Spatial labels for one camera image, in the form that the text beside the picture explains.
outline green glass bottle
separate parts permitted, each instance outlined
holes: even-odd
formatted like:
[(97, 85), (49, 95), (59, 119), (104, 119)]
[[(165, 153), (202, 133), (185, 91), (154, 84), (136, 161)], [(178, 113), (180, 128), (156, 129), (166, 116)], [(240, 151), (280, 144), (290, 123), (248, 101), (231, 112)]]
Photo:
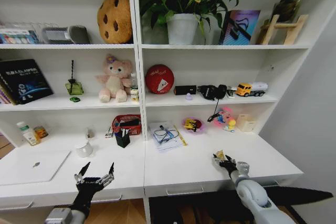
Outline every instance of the green glass bottle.
[(82, 83), (76, 81), (73, 78), (74, 75), (74, 61), (71, 61), (71, 79), (68, 80), (68, 83), (65, 83), (65, 87), (68, 90), (69, 95), (79, 95), (84, 94)]

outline white mug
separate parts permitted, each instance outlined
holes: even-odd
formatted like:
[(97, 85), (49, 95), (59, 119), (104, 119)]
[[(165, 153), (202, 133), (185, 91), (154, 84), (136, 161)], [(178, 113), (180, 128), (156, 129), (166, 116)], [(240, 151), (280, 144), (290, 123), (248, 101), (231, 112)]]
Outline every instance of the white mug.
[(93, 152), (93, 148), (89, 141), (84, 141), (75, 146), (77, 155), (80, 157), (88, 157)]

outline white flower pot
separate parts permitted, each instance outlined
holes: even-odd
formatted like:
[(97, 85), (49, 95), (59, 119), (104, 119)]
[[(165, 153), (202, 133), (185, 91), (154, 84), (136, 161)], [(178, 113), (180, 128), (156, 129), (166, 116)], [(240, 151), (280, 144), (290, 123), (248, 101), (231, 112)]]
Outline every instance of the white flower pot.
[(192, 45), (199, 15), (174, 14), (167, 20), (168, 40), (173, 45)]

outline cabinet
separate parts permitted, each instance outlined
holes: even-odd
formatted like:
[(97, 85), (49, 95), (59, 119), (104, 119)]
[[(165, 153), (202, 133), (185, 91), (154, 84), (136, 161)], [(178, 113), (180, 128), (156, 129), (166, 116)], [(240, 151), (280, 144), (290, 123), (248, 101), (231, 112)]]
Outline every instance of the cabinet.
[[(33, 58), (54, 90), (54, 95), (25, 105), (0, 104), (0, 131), (16, 149), (1, 162), (10, 162), (14, 155), (25, 155), (30, 149), (15, 123), (26, 120), (32, 125), (44, 125), (50, 136), (36, 150), (71, 150), (73, 143), (84, 136), (84, 128), (92, 127), (96, 137), (93, 157), (80, 159), (74, 152), (63, 163), (55, 177), (46, 183), (0, 186), (0, 208), (26, 208), (69, 204), (76, 194), (73, 174), (91, 161), (88, 175), (104, 175), (115, 162), (116, 178), (95, 200), (144, 198), (147, 221), (150, 220), (148, 197), (216, 191), (230, 186), (226, 172), (213, 164), (212, 153), (223, 149), (237, 160), (250, 164), (250, 176), (260, 183), (276, 181), (289, 184), (302, 171), (278, 153), (258, 134), (278, 101), (304, 62), (317, 38), (335, 10), (334, 0), (302, 0), (299, 14), (309, 19), (294, 45), (219, 46), (219, 28), (206, 30), (206, 44), (197, 35), (197, 45), (168, 45), (166, 31), (151, 30), (146, 16), (140, 17), (139, 0), (130, 0), (133, 27), (132, 44), (104, 44), (100, 38), (96, 14), (103, 0), (0, 0), (0, 20), (3, 22), (56, 23), (59, 26), (84, 25), (92, 44), (89, 45), (6, 45), (0, 44), (1, 59)], [(256, 40), (264, 19), (279, 0), (240, 0), (235, 9), (261, 10), (252, 37)], [(140, 101), (100, 103), (99, 84), (94, 76), (102, 73), (107, 53), (132, 61), (138, 77)], [(69, 79), (71, 60), (75, 60), (75, 76), (85, 94), (79, 103), (69, 101), (64, 87)], [(216, 102), (200, 94), (187, 102), (172, 90), (164, 95), (148, 92), (144, 77), (154, 64), (167, 65), (175, 75), (175, 85), (226, 84), (263, 81), (269, 89), (263, 97), (224, 98), (219, 106), (227, 105), (234, 116), (248, 113), (257, 120), (252, 132), (225, 132), (212, 124), (202, 135), (191, 135), (181, 128), (186, 116), (203, 121), (213, 113)], [(131, 137), (125, 149), (115, 140), (103, 137), (105, 130), (118, 114), (141, 114), (142, 134)], [(188, 146), (159, 153), (148, 132), (148, 123), (171, 120)]]

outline cookie plush pillow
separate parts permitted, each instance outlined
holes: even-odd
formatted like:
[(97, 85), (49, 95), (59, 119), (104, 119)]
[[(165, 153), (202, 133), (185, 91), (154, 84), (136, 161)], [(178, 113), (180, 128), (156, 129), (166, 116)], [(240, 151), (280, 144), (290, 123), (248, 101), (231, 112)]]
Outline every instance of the cookie plush pillow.
[(104, 0), (97, 20), (100, 36), (106, 43), (121, 44), (132, 38), (130, 0)]

